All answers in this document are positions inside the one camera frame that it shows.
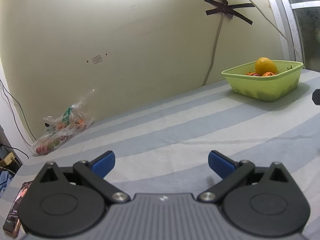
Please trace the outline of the green plastic basket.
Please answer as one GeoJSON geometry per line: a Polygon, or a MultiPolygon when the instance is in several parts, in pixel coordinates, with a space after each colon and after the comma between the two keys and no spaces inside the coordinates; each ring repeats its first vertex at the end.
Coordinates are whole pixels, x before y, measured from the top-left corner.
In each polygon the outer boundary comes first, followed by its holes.
{"type": "Polygon", "coordinates": [[[224,70],[232,90],[240,95],[265,102],[273,102],[295,90],[304,64],[296,61],[274,60],[278,74],[274,76],[250,76],[255,63],[250,62],[224,70]]]}

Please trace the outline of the black tape cross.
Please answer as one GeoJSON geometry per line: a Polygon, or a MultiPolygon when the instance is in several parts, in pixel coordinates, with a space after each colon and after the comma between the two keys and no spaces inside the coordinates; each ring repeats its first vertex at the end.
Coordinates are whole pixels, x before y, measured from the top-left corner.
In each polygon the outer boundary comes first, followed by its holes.
{"type": "Polygon", "coordinates": [[[236,11],[236,9],[241,9],[241,8],[254,8],[255,6],[252,3],[228,4],[227,0],[222,0],[222,3],[215,0],[204,0],[204,2],[215,6],[214,9],[206,10],[207,16],[222,13],[231,17],[235,16],[250,25],[253,24],[252,20],[250,20],[243,14],[236,11]]]}

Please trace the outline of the plastic bag of fruit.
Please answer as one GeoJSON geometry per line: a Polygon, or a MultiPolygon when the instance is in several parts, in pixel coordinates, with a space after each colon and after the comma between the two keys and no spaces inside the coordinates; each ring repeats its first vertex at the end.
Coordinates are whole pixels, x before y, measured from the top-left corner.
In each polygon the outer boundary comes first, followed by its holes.
{"type": "Polygon", "coordinates": [[[52,116],[44,118],[46,129],[43,135],[33,142],[36,156],[53,152],[93,124],[93,118],[86,112],[86,106],[94,93],[94,89],[90,90],[79,102],[69,106],[58,118],[52,116]]]}

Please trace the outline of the striped blue white tablecloth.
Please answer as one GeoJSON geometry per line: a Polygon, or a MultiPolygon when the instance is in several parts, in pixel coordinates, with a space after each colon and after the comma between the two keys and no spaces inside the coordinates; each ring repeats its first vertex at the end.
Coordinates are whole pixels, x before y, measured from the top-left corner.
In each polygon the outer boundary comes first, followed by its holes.
{"type": "Polygon", "coordinates": [[[235,94],[225,81],[97,122],[52,153],[31,157],[1,197],[5,220],[21,185],[52,160],[71,166],[112,150],[106,180],[129,195],[199,194],[219,181],[208,166],[217,150],[257,166],[285,165],[304,192],[311,215],[304,235],[319,239],[319,73],[303,70],[298,87],[275,102],[235,94]]]}

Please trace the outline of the large yellow lemon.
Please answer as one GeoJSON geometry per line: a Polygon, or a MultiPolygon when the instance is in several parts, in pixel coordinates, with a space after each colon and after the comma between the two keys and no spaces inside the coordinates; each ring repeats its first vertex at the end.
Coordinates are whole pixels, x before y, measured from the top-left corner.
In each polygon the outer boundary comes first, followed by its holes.
{"type": "Polygon", "coordinates": [[[275,63],[267,57],[261,57],[257,59],[254,67],[255,67],[255,72],[260,76],[262,76],[266,72],[272,72],[273,74],[278,73],[278,68],[275,65],[275,63]]]}

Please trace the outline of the smartphone in brown case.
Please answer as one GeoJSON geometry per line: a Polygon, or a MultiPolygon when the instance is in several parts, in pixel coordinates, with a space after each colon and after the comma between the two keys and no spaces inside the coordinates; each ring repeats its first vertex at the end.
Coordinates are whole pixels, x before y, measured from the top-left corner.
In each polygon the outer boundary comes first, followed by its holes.
{"type": "Polygon", "coordinates": [[[21,200],[25,196],[28,191],[32,181],[28,181],[22,184],[10,210],[3,224],[3,231],[12,238],[16,238],[18,236],[18,232],[20,230],[21,222],[18,217],[18,209],[20,207],[21,200]]]}

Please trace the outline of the window frame with glass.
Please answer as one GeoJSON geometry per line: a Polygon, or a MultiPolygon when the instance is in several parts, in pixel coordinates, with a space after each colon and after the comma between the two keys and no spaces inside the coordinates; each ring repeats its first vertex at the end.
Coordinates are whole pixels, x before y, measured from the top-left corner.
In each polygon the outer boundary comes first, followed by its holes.
{"type": "Polygon", "coordinates": [[[285,60],[319,72],[319,0],[269,0],[285,60]]]}

